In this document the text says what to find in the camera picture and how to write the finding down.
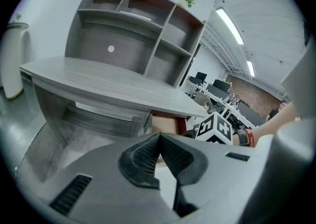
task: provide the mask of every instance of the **desk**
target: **desk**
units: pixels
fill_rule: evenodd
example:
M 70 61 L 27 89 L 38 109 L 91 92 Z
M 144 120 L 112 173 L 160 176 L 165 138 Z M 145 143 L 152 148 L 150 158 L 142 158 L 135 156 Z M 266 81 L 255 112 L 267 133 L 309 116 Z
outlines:
M 61 56 L 30 62 L 20 69 L 32 76 L 40 108 L 63 145 L 68 142 L 73 128 L 68 124 L 72 123 L 104 133 L 108 125 L 114 128 L 119 122 L 119 114 L 129 113 L 137 128 L 122 120 L 119 127 L 127 134 L 128 129 L 135 133 L 144 126 L 151 110 L 182 117 L 208 116 L 181 90 L 112 65 Z M 106 110 L 114 120 L 81 110 L 75 102 Z
M 227 119 L 231 114 L 233 114 L 233 115 L 236 116 L 236 118 L 237 118 L 238 120 L 240 120 L 246 127 L 250 127 L 251 129 L 254 129 L 254 128 L 255 128 L 255 126 L 254 126 L 249 120 L 247 120 L 244 116 L 242 116 L 242 114 L 239 113 L 233 106 L 231 106 L 231 105 L 225 103 L 222 99 L 220 99 L 220 98 L 214 96 L 213 94 L 211 94 L 210 92 L 208 92 L 208 91 L 206 90 L 206 88 L 203 88 L 203 87 L 201 87 L 201 86 L 198 86 L 198 85 L 196 85 L 196 84 L 194 84 L 194 83 L 192 83 L 192 82 L 190 82 L 190 81 L 188 81 L 188 80 L 187 80 L 187 83 L 188 83 L 189 85 L 195 87 L 195 88 L 198 88 L 198 89 L 202 90 L 202 91 L 205 93 L 206 96 L 208 96 L 208 97 L 212 98 L 213 100 L 215 100 L 216 102 L 219 102 L 219 103 L 221 103 L 222 105 L 224 105 L 224 106 L 225 106 L 225 109 L 224 109 L 224 111 L 221 113 L 221 115 L 224 116 L 224 114 L 229 110 L 229 114 L 225 117 L 225 119 Z

